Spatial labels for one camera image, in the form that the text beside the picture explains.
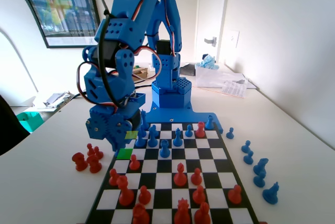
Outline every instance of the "green square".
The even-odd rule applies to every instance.
[[[132,154],[132,148],[122,148],[119,151],[119,154],[117,155],[117,160],[130,160],[130,156]]]

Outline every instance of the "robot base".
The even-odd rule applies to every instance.
[[[207,122],[208,116],[212,115],[213,122],[216,123],[220,133],[224,132],[218,117],[215,113],[196,113],[192,110],[191,102],[184,108],[159,108],[155,102],[152,102],[151,110],[147,113],[147,123],[171,123],[171,122]]]

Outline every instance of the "teal container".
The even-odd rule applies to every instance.
[[[21,125],[29,132],[35,131],[43,123],[43,119],[39,113],[20,113],[16,116]]]

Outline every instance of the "white wall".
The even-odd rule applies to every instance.
[[[334,0],[228,0],[223,35],[226,64],[335,147]]]

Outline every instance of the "captured chess piece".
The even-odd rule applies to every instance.
[[[88,163],[85,161],[85,156],[81,152],[77,152],[74,156],[72,156],[72,161],[75,162],[75,169],[78,172],[85,170],[88,166]]]

